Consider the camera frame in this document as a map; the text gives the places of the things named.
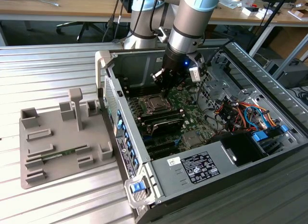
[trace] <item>table leg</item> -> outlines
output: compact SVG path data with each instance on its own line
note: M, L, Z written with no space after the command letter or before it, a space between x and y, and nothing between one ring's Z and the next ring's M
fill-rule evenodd
M254 57L254 55L257 53L259 48L262 46L266 38L270 35L271 31L274 29L273 25L269 25L263 32L263 34L260 36L260 38L257 40L257 42L254 44L253 48L249 52L249 55L251 57Z
M301 61L305 61L305 59L308 57L308 50L302 55L302 57L300 57L299 59Z
M30 21L24 21L24 24L27 30L32 30Z
M4 33L3 33L2 28L0 26L0 47L3 47L3 46L7 46L7 42L5 40Z

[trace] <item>green circuit board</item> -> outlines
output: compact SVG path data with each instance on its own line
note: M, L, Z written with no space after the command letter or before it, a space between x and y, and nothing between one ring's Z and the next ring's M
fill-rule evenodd
M164 111L183 109L184 116L182 119L184 119L184 123L181 128L175 132L152 137L141 128L140 124L138 124L138 117L140 115L150 116L153 114L154 109L151 109L149 101L155 96L158 95L140 96L128 99L131 112L136 120L140 134L150 156L152 152L154 155L168 148L174 150L172 154L196 148L206 144L206 141L214 135L215 132L212 127L204 119L202 111L200 111L195 104L195 98L192 97L185 88L182 88L182 90L173 88L169 92L167 101L160 100L159 104L156 104L156 108L159 109L156 111L156 114L161 112L160 109Z

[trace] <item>blue clip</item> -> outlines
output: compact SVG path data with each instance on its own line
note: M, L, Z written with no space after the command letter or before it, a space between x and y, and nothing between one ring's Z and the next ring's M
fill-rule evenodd
M284 131L284 132L286 132L286 131L289 130L288 127L285 126L284 124L283 124L280 128L281 128L281 130Z
M138 167L139 162L138 162L138 160L137 160L137 159L134 159L134 165L135 165L135 167Z
M130 150L131 149L131 142L130 141L127 142L127 146L128 146L128 149Z
M135 155L135 151L134 151L133 149L132 149L131 152L130 152L130 156L131 156L131 158L134 158L134 156L136 156L136 155Z
M132 185L131 190L133 193L140 192L142 190L145 190L145 184L144 182L138 182Z
M120 129L123 125L123 120L119 120L118 124L117 124L117 128Z
M258 131L255 132L252 136L256 141L262 141L266 138L268 138L268 136L266 135L266 133L264 131Z

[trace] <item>warning label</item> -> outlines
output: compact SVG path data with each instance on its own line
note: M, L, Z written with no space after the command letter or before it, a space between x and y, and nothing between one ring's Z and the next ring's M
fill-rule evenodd
M194 184L220 174L212 158L207 152L181 159L181 162L189 176L190 181Z

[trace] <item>metal bracket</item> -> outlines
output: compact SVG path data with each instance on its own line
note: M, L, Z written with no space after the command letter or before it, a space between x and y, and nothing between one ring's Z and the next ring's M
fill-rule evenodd
M101 66L103 69L108 68L112 63L112 58L109 51L98 51L95 53L95 80L97 90L101 88Z
M203 56L199 52L187 54L188 58L192 60L196 66L189 69L193 82L200 82L200 75L203 76L206 72L206 64Z
M145 191L140 191L136 194L132 193L131 186L138 182L144 182L147 193ZM155 196L154 188L152 187L150 183L148 174L144 166L142 167L139 175L137 175L136 177L127 179L124 182L124 188L125 188L125 191L128 197L129 204L134 209L140 206L143 206L143 205L150 205L150 204L155 203L156 196Z
M168 39L171 33L171 29L163 28L162 26L159 27L159 34L158 38L162 43L168 43Z

